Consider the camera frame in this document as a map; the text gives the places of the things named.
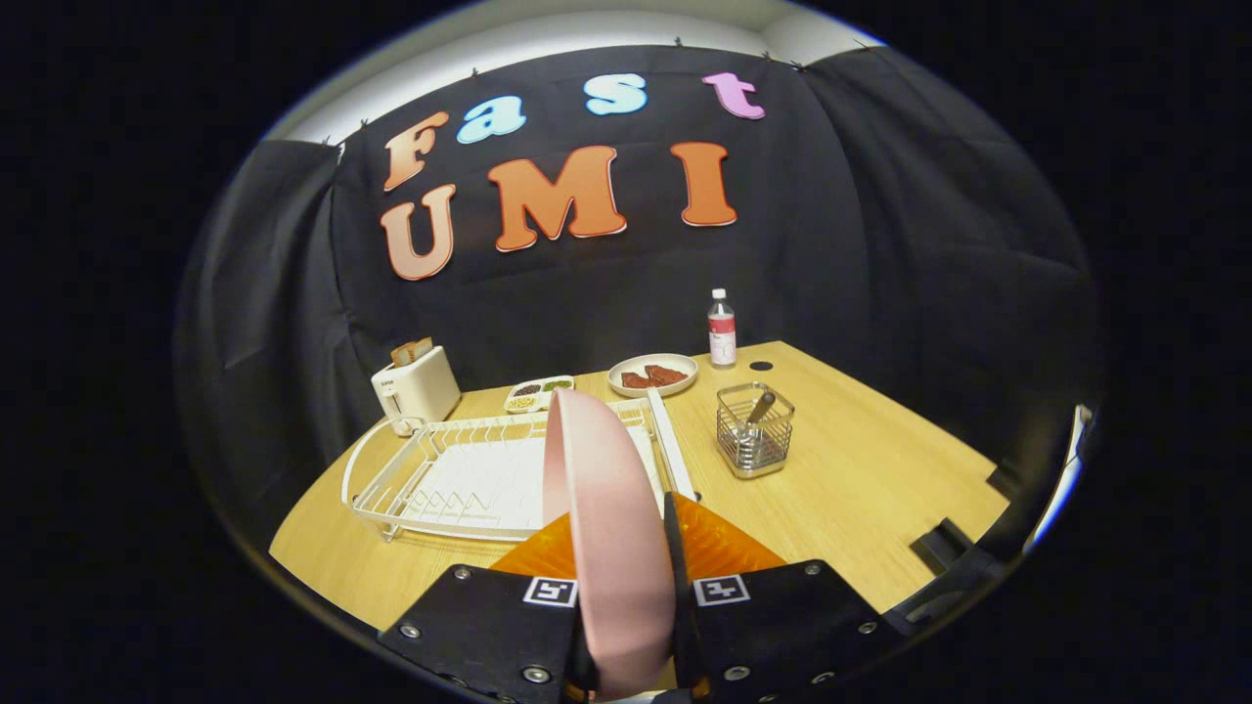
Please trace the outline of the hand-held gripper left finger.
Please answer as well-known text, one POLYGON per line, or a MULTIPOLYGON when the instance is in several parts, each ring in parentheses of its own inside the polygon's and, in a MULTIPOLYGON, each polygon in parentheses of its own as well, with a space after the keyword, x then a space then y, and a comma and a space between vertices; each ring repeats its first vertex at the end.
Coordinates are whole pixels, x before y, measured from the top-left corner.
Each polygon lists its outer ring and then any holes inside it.
POLYGON ((488 567, 454 564, 381 646, 498 703, 590 703, 598 668, 580 611, 572 529, 561 515, 488 567))

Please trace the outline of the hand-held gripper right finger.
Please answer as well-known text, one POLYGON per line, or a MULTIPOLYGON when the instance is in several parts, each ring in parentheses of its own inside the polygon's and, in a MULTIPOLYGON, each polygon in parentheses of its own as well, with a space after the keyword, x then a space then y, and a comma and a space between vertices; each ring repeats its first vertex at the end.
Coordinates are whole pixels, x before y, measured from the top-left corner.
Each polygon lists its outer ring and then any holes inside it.
POLYGON ((679 492, 664 499, 676 588, 672 659, 694 703, 835 703, 905 633, 819 557, 745 557, 732 526, 679 492))

